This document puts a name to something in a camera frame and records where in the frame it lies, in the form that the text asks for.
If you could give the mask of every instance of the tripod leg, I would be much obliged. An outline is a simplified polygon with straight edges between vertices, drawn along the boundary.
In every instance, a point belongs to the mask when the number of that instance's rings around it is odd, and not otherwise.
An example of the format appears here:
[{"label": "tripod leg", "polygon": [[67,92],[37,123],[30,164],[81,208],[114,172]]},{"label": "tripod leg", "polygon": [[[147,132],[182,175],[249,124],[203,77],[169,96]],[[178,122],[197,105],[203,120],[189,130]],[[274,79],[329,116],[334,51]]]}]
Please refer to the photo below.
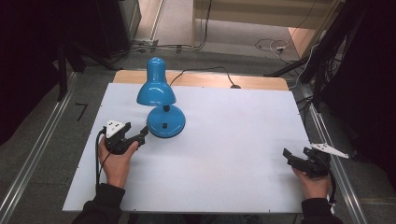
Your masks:
[{"label": "tripod leg", "polygon": [[94,59],[96,62],[98,62],[99,64],[101,64],[102,66],[104,66],[105,68],[109,69],[109,70],[114,70],[114,71],[119,71],[121,70],[121,68],[116,68],[114,67],[112,64],[107,63],[105,60],[103,60],[101,57],[93,54],[92,52],[90,52],[89,50],[85,49],[84,47],[82,47],[81,45],[77,44],[77,43],[72,43],[73,47],[75,47],[77,50],[79,50],[81,53],[89,56],[90,58]]},{"label": "tripod leg", "polygon": [[66,43],[64,45],[64,56],[66,57],[70,66],[73,68],[73,71],[80,73],[84,72],[86,65],[84,61],[82,61],[78,51],[72,48],[70,43]]}]

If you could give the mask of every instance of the person's right hand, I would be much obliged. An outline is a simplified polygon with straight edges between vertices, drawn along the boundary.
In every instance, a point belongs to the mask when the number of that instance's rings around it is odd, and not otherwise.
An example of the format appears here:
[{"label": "person's right hand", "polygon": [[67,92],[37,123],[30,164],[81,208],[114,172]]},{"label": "person's right hand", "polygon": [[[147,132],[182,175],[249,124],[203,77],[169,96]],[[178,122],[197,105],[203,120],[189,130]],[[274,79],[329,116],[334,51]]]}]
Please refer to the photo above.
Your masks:
[{"label": "person's right hand", "polygon": [[292,168],[292,170],[303,185],[304,196],[306,199],[327,198],[330,188],[330,180],[328,176],[308,178],[308,176],[306,176],[303,172],[294,168]]}]

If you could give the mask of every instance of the white cable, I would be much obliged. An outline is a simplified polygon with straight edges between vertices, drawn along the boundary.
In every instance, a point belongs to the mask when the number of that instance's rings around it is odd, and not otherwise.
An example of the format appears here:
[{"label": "white cable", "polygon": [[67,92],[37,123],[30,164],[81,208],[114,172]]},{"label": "white cable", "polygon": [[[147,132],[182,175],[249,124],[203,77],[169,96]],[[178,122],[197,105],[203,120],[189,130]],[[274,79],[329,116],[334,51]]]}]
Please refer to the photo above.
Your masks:
[{"label": "white cable", "polygon": [[[305,64],[305,67],[304,67],[304,70],[303,70],[303,72],[305,71],[305,69],[306,69],[306,66],[308,65],[309,61],[311,61],[312,50],[313,50],[313,49],[314,49],[314,47],[316,47],[317,45],[319,45],[319,44],[316,44],[316,45],[314,45],[314,46],[312,47],[312,49],[311,49],[311,53],[309,54],[308,61],[306,61],[306,64]],[[295,87],[297,86],[298,79],[299,79],[299,78],[300,78],[300,76],[303,74],[303,72],[301,72],[301,73],[300,73],[300,75],[299,75],[299,76],[297,76],[297,79],[296,79],[296,84],[295,84],[294,86],[290,87],[290,88],[289,88],[289,90],[290,90],[290,89],[293,89],[293,88],[295,88]]]},{"label": "white cable", "polygon": [[287,43],[287,45],[289,44],[289,43],[286,42],[285,40],[281,40],[281,39],[279,39],[279,40],[272,40],[271,43],[270,43],[270,50],[275,54],[275,56],[276,56],[278,59],[282,60],[282,61],[285,62],[285,63],[291,63],[291,62],[289,62],[289,61],[283,59],[282,57],[280,57],[280,53],[277,54],[277,53],[273,50],[272,44],[273,44],[274,42],[279,42],[279,41],[283,41],[283,42]]}]

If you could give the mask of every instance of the person's left hand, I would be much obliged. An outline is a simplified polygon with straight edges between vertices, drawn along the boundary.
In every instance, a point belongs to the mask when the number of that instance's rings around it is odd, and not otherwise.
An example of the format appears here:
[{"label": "person's left hand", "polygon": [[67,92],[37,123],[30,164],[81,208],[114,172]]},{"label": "person's left hand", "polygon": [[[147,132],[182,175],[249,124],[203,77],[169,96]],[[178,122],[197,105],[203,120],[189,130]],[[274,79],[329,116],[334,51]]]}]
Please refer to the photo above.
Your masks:
[{"label": "person's left hand", "polygon": [[108,150],[105,146],[105,137],[102,137],[99,144],[99,161],[103,165],[107,177],[107,184],[124,189],[128,178],[132,155],[137,150],[138,143],[134,141],[122,155],[110,154],[103,164]]}]

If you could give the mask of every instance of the lamp shade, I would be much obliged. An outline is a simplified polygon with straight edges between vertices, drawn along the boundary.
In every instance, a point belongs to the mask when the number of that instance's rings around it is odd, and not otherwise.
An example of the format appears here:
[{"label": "lamp shade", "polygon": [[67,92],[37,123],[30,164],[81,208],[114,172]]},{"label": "lamp shade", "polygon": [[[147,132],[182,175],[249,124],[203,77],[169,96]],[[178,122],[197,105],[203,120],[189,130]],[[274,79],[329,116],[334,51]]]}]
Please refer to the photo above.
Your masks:
[{"label": "lamp shade", "polygon": [[176,102],[172,88],[166,82],[165,62],[152,58],[147,63],[148,80],[137,94],[140,105],[172,105]]}]

